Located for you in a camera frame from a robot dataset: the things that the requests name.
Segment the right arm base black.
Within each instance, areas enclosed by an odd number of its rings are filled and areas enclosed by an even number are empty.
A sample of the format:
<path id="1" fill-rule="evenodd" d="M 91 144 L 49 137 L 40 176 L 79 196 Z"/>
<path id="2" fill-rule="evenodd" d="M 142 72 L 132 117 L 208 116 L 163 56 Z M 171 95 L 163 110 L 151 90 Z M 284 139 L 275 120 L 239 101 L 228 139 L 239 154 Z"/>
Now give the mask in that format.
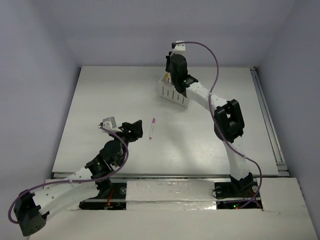
<path id="1" fill-rule="evenodd" d="M 218 210 L 263 209 L 259 184 L 251 173 L 241 180 L 231 176 L 230 181 L 215 182 L 211 195 Z"/>

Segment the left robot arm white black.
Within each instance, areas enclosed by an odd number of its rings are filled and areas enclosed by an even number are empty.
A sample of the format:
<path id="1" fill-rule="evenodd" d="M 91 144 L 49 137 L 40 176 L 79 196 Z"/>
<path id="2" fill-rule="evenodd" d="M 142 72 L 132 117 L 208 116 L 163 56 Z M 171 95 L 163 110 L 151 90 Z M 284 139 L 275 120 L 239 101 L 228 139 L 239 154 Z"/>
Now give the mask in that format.
<path id="1" fill-rule="evenodd" d="M 98 126 L 112 139 L 78 171 L 62 180 L 43 183 L 21 192 L 11 204 L 8 218 L 20 227 L 24 237 L 41 230 L 61 211 L 86 199 L 108 198 L 110 178 L 119 172 L 129 157 L 129 144 L 143 137 L 143 122 L 124 122 L 117 126 L 114 117 Z"/>

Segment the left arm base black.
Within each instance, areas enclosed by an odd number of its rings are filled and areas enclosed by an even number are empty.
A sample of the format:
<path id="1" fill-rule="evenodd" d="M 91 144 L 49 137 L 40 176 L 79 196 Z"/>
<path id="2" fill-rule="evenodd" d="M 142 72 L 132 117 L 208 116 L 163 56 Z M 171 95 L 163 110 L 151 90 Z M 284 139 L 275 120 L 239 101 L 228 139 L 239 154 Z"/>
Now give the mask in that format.
<path id="1" fill-rule="evenodd" d="M 111 182 L 107 189 L 100 191 L 96 197 L 91 197 L 79 203 L 81 210 L 126 210 L 127 182 Z"/>

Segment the purple capped white marker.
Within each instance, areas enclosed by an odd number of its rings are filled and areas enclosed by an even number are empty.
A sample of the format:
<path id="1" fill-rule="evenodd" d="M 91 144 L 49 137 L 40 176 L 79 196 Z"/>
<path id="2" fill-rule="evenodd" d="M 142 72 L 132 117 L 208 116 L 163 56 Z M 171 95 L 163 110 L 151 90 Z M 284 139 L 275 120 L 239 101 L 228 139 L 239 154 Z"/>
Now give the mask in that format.
<path id="1" fill-rule="evenodd" d="M 148 137 L 149 140 L 151 140 L 152 137 L 153 137 L 153 132 L 154 132 L 155 123 L 156 123 L 156 118 L 154 117 L 154 118 L 152 119 L 151 126 L 150 126 L 149 137 Z"/>

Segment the yellow capped white marker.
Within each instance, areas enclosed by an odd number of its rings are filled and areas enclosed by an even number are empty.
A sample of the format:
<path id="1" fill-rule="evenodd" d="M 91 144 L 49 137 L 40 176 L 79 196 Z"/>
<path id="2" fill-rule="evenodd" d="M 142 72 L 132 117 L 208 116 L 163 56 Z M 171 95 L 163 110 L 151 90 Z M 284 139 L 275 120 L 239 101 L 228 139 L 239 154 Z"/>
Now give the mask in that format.
<path id="1" fill-rule="evenodd" d="M 167 82 L 167 81 L 168 81 L 168 72 L 165 74 L 164 81 L 165 81 L 165 82 Z"/>

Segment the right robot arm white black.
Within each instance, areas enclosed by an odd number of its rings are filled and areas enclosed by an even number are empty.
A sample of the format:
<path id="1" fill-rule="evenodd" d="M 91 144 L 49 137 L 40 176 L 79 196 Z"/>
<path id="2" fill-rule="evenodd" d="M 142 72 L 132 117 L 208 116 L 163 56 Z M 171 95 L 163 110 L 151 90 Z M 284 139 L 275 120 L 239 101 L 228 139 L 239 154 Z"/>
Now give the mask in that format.
<path id="1" fill-rule="evenodd" d="M 186 58 L 170 51 L 166 56 L 166 71 L 169 72 L 175 90 L 184 98 L 195 101 L 210 112 L 216 136 L 223 142 L 230 167 L 230 190 L 242 196 L 253 182 L 242 149 L 244 119 L 237 100 L 225 100 L 211 94 L 199 81 L 188 73 Z"/>

